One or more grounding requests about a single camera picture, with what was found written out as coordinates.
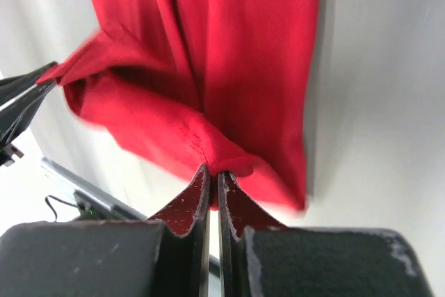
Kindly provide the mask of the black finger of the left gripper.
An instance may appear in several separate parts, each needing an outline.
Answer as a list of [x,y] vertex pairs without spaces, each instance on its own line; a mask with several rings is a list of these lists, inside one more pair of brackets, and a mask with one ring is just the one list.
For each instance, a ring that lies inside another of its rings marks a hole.
[[34,84],[15,93],[1,105],[1,150],[29,127],[44,98],[55,85],[53,81]]
[[33,87],[36,81],[58,63],[52,61],[27,74],[8,77],[1,80],[1,105],[3,106],[20,93]]

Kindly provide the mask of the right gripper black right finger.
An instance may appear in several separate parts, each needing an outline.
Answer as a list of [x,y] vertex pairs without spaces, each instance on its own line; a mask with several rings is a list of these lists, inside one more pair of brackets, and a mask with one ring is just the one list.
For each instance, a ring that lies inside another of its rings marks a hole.
[[263,296],[261,261],[254,250],[256,232],[285,230],[241,189],[235,176],[217,178],[220,281],[223,296]]

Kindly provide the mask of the dark red t shirt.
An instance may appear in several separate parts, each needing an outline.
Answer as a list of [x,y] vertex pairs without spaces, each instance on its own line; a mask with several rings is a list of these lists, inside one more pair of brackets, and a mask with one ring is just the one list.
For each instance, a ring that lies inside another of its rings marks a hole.
[[232,172],[303,210],[319,0],[92,0],[98,31],[42,81],[125,150],[183,178]]

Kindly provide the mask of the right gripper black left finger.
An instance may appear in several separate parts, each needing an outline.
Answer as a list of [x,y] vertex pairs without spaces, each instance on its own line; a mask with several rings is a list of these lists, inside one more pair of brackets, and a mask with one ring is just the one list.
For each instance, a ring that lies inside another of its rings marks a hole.
[[207,296],[211,176],[201,165],[190,184],[150,217],[164,226],[153,296]]

